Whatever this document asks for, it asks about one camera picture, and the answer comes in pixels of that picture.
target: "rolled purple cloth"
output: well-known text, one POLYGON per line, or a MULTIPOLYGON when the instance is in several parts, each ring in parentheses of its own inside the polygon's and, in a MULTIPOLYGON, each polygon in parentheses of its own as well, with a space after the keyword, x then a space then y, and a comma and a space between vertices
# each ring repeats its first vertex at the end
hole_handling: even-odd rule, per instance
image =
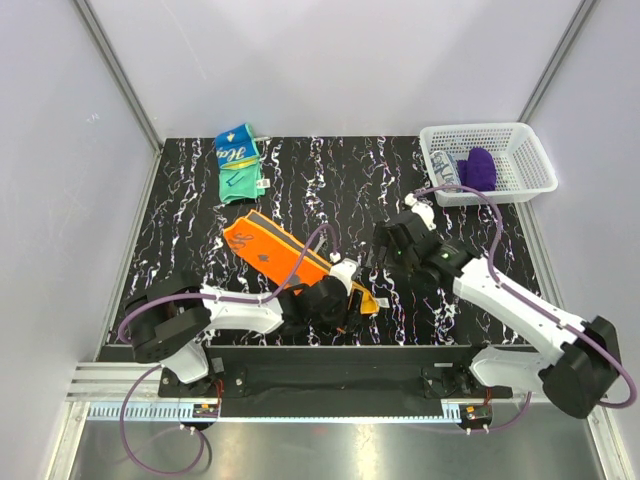
POLYGON ((458 176, 462 185, 481 192, 492 192, 496 189, 496 164, 484 148, 472 148, 468 160, 458 160, 458 176))

